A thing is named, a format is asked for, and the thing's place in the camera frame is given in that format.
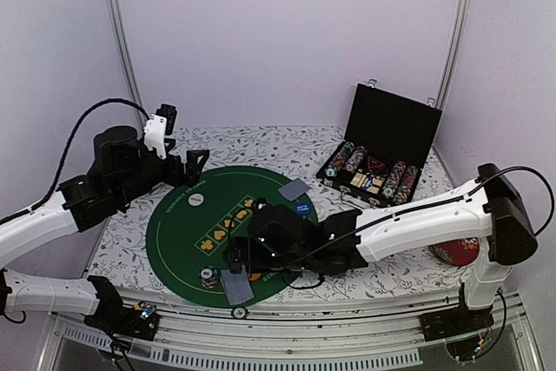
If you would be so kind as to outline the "blue small blind button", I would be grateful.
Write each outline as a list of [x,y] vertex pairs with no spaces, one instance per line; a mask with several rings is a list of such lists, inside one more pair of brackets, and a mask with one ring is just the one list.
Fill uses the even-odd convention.
[[298,202],[295,204],[295,213],[297,215],[305,216],[312,212],[312,205],[310,202]]

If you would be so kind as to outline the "white dealer button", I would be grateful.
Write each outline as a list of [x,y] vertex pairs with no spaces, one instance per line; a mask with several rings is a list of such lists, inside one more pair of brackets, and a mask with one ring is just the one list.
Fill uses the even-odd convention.
[[194,193],[189,196],[188,204],[192,207],[198,207],[203,204],[205,198],[204,195],[201,193]]

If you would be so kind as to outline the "dealt cards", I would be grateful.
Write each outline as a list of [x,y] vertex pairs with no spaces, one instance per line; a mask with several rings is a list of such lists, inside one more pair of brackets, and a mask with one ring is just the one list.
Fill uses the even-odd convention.
[[239,306],[255,298],[246,271],[235,274],[222,270],[220,282],[230,306]]
[[280,195],[292,202],[306,194],[310,187],[300,178],[296,178],[278,189]]

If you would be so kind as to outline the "chip stack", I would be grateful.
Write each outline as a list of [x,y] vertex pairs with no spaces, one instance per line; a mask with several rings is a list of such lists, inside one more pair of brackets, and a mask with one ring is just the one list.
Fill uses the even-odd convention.
[[199,271],[199,279],[203,289],[216,289],[219,284],[218,270],[211,266],[203,267]]

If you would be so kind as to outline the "orange big blind button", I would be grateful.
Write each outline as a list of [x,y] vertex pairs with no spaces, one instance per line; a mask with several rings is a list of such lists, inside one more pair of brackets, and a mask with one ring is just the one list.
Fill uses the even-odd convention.
[[248,274],[248,279],[249,279],[251,282],[255,282],[255,281],[259,280],[260,278],[261,278],[261,274],[260,274],[260,273],[251,273],[251,274]]

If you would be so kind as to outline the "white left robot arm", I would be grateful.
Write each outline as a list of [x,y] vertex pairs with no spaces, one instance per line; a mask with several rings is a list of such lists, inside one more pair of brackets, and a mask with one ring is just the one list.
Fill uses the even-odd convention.
[[1,220],[1,314],[30,311],[67,312],[99,321],[111,331],[129,324],[129,308],[102,276],[81,278],[69,263],[71,255],[48,260],[61,240],[99,231],[113,215],[161,184],[192,187],[201,180],[207,150],[173,154],[175,106],[162,104],[146,116],[141,130],[110,127],[93,139],[93,162],[84,174],[62,180],[70,146],[87,116],[110,104],[140,110],[122,98],[93,104],[77,119],[64,145],[54,178],[37,202]]

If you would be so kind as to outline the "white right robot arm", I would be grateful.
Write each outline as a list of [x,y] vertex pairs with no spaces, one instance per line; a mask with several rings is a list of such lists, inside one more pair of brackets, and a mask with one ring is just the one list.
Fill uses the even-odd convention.
[[350,209],[313,223],[284,205],[257,200],[245,236],[232,236],[224,260],[235,274],[303,269],[338,275],[390,255],[468,238],[479,240],[473,272],[460,285],[459,304],[422,324],[449,324],[458,333],[489,323],[497,291],[512,267],[538,249],[512,168],[492,163],[443,195],[384,209]]

